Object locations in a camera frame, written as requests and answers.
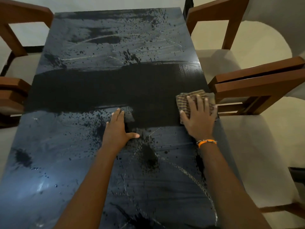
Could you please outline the person's left hand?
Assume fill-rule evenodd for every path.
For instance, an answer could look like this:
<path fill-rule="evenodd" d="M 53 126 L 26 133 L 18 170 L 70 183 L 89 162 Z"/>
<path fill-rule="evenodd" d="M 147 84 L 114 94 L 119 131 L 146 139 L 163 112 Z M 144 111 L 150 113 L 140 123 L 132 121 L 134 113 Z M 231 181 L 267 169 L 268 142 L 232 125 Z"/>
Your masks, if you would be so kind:
<path fill-rule="evenodd" d="M 117 154 L 129 141 L 126 138 L 126 133 L 124 111 L 118 108 L 106 123 L 101 148 L 112 154 Z"/>

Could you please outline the person's right hand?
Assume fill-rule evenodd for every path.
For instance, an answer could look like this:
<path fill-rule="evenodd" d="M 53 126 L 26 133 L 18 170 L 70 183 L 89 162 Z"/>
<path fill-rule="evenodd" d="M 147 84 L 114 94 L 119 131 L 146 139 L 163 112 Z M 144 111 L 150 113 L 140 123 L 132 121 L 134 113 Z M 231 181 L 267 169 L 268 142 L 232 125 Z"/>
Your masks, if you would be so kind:
<path fill-rule="evenodd" d="M 209 100 L 205 99 L 205 111 L 197 111 L 196 104 L 187 96 L 190 107 L 190 119 L 188 123 L 183 123 L 188 134 L 192 136 L 196 141 L 213 139 L 213 128 L 216 120 L 212 119 L 212 115 L 209 112 Z"/>

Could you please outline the brown checked cleaning cloth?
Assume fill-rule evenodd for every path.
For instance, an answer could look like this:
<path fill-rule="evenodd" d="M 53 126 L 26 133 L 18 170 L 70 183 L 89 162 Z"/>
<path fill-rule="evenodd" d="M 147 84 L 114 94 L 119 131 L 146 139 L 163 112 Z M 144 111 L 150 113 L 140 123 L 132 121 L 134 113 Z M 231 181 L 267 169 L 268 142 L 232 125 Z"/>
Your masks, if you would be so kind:
<path fill-rule="evenodd" d="M 201 96 L 203 104 L 204 104 L 205 99 L 209 100 L 210 115 L 213 113 L 213 110 L 216 106 L 214 93 L 207 93 L 204 90 L 198 90 L 198 91 L 194 91 L 194 92 L 190 92 L 190 93 L 180 93 L 179 95 L 176 96 L 176 104 L 178 107 L 178 111 L 184 111 L 185 115 L 188 117 L 188 119 L 190 118 L 190 107 L 189 107 L 189 102 L 188 102 L 187 96 L 190 96 L 190 98 L 196 104 L 196 108 L 198 108 L 197 95 Z"/>

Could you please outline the person's left forearm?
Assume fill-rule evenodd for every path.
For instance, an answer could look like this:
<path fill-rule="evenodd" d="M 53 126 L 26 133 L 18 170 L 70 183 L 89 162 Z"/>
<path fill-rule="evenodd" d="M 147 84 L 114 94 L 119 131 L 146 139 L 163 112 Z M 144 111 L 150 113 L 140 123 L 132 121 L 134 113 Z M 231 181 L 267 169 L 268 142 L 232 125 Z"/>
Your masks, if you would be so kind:
<path fill-rule="evenodd" d="M 109 180 L 120 148 L 102 146 L 53 229 L 98 229 Z"/>

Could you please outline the person's right forearm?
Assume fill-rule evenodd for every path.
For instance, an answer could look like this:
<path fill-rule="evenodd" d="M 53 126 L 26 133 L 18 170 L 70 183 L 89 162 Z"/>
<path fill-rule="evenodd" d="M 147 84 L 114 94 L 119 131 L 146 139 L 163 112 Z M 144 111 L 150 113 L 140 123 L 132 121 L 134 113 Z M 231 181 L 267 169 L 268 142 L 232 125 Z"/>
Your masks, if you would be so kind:
<path fill-rule="evenodd" d="M 217 144 L 200 147 L 208 188 L 222 229 L 272 229 L 235 176 Z"/>

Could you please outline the orange wrist band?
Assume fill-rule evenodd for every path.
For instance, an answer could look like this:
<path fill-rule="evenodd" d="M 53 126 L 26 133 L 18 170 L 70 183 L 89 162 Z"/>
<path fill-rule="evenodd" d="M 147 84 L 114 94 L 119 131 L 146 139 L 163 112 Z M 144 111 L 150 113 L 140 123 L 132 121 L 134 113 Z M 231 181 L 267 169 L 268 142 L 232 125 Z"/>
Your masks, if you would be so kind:
<path fill-rule="evenodd" d="M 213 139 L 205 139 L 205 140 L 199 140 L 196 142 L 196 145 L 198 146 L 198 148 L 200 148 L 203 144 L 205 143 L 213 143 L 213 144 L 217 144 L 217 141 L 213 140 Z"/>

